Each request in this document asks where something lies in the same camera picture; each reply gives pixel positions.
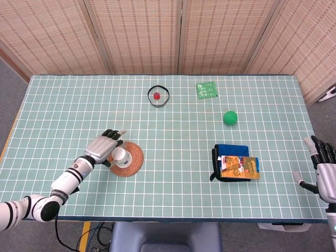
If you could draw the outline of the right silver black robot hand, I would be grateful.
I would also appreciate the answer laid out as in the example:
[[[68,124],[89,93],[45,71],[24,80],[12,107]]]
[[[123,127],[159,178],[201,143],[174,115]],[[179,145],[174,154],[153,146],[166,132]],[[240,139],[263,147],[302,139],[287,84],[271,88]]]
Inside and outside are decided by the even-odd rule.
[[[316,185],[305,182],[296,171],[294,180],[304,189],[318,194],[328,204],[336,204],[336,148],[316,136],[304,138],[316,174]]]

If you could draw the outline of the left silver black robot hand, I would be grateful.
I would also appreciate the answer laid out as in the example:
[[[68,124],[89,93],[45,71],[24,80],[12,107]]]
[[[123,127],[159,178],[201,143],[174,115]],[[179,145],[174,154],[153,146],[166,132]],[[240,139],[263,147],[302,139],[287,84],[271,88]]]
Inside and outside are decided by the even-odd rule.
[[[108,161],[112,151],[123,144],[119,138],[125,134],[126,130],[107,129],[101,135],[98,135],[84,150],[84,156],[93,164],[102,164],[110,168],[114,164]]]

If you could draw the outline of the round woven brown coaster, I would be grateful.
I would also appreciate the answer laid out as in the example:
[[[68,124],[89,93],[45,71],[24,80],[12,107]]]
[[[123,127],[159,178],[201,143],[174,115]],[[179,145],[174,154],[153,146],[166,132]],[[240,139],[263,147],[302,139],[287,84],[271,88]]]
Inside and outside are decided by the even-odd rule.
[[[117,176],[128,177],[134,175],[138,172],[144,162],[144,154],[142,149],[135,143],[132,142],[124,142],[120,147],[129,151],[132,156],[132,163],[128,168],[122,169],[118,167],[112,157],[112,154],[108,157],[108,161],[111,164],[114,164],[110,167],[110,171],[113,172]]]

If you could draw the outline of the green white grid table mat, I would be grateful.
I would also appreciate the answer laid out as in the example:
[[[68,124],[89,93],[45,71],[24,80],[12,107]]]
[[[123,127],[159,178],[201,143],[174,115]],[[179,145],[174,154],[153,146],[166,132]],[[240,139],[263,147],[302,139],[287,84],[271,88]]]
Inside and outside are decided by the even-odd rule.
[[[199,99],[214,81],[218,96]],[[170,92],[155,108],[147,92]],[[238,121],[226,125],[223,115]],[[52,182],[106,129],[144,153],[140,170],[119,177],[94,167],[60,210],[83,221],[325,222],[326,204],[293,179],[316,180],[304,138],[312,125],[294,76],[33,76],[0,160],[0,202],[48,196]],[[210,181],[216,144],[246,145],[260,179]]]

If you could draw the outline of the orange snack packet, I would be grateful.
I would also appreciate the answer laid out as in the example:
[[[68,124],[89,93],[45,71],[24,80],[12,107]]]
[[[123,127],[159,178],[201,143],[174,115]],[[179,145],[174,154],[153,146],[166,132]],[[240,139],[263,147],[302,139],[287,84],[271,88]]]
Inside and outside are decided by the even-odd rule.
[[[223,178],[260,179],[257,157],[221,155],[218,160],[220,162],[220,176]]]

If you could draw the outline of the white stand foot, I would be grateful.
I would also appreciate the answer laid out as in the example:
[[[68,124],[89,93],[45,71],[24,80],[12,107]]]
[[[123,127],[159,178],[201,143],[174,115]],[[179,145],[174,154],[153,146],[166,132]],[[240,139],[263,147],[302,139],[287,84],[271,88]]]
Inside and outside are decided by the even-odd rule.
[[[318,102],[321,103],[333,97],[336,97],[336,86],[333,86],[330,90],[328,90],[326,94],[318,100]]]

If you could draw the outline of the blue folded cloth black trim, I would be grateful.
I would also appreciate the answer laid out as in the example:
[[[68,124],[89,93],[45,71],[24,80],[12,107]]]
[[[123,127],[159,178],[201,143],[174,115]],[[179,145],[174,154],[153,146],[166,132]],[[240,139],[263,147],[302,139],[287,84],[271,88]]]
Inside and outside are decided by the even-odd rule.
[[[210,175],[210,181],[217,179],[221,182],[244,182],[250,181],[247,178],[231,178],[221,177],[219,156],[231,155],[231,156],[249,156],[249,149],[246,145],[232,145],[232,144],[216,144],[212,149],[212,165],[213,173]]]

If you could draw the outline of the dark blue padded chair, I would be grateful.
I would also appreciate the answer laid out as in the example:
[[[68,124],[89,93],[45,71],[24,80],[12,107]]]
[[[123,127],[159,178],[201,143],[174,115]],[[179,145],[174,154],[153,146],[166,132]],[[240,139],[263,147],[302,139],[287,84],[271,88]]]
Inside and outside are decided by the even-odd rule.
[[[117,222],[109,252],[223,252],[219,223]]]

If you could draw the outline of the green ball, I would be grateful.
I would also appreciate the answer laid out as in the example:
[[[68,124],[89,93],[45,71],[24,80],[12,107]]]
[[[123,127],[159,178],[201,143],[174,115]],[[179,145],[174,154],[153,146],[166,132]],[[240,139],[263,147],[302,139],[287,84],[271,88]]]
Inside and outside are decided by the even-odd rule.
[[[226,125],[235,125],[238,121],[238,115],[235,111],[227,111],[223,115],[223,122]]]

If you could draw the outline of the woven bamboo screen panel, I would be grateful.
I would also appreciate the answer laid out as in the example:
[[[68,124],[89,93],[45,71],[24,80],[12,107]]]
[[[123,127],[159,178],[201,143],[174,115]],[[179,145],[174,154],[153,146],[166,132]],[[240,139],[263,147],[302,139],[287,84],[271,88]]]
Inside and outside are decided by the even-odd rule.
[[[280,0],[182,0],[178,72],[243,74]]]
[[[115,75],[178,71],[183,0],[85,0]]]
[[[0,45],[30,75],[105,75],[80,0],[0,0]]]
[[[315,103],[336,84],[336,0],[280,0],[246,73],[295,76]]]

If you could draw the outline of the green square packet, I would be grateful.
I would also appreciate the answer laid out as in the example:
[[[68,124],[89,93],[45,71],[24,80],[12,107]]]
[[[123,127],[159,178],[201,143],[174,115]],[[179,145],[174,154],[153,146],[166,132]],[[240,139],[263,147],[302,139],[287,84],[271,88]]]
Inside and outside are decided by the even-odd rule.
[[[197,83],[196,93],[199,99],[207,99],[218,96],[218,91],[216,88],[216,83],[214,81]]]

